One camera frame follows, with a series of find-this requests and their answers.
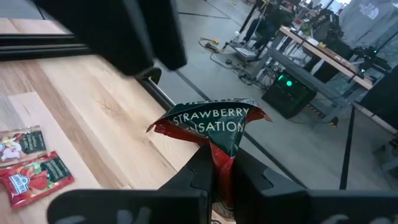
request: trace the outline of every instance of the strawberry candy wrapper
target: strawberry candy wrapper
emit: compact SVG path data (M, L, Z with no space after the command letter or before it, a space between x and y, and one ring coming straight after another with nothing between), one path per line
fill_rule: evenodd
M29 161L46 154L39 126L0 132L0 167Z
M13 209L26 206L74 181L55 151L0 170Z
M199 144L210 144L217 173L217 199L213 209L233 219L231 168L246 124L272 121L251 99L199 101L175 105L155 123L155 132Z

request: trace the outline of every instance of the wooden table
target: wooden table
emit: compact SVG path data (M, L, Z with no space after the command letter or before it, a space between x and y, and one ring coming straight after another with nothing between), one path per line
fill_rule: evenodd
M22 19L0 19L0 32L63 33L53 22ZM94 55L0 62L0 106L0 131L40 125L47 147L76 178L18 211L1 188L0 223L46 223L49 202L71 189L157 189L198 149L146 133L165 111Z
M326 63L329 63L333 67L337 68L344 75L352 78L353 76L355 76L355 73L358 71L358 68L356 66L350 64L345 59L341 58L339 55L334 53L332 50L328 48L317 47L310 44L309 42L303 41L302 38L298 37L296 34L293 34L290 31L290 28L282 26L279 30L282 33L284 33L287 37L290 37L292 40L301 44L302 47L305 47L306 49L314 53L316 56L325 60ZM372 81L368 77L362 79L358 76L355 76L353 80L367 90L370 90L373 87Z

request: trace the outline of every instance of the person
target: person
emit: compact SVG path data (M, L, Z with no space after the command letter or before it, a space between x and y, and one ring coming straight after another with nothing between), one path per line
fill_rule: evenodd
M257 27L259 33L262 34L262 38L253 45L253 48L255 50L259 50L264 44L267 44L271 40L281 25L289 26L294 17L293 5L287 2L285 7L291 13L278 8L266 15L265 18L257 18L253 20L248 31L246 32L245 37L243 38L242 44L246 44L250 41L250 38L256 31Z

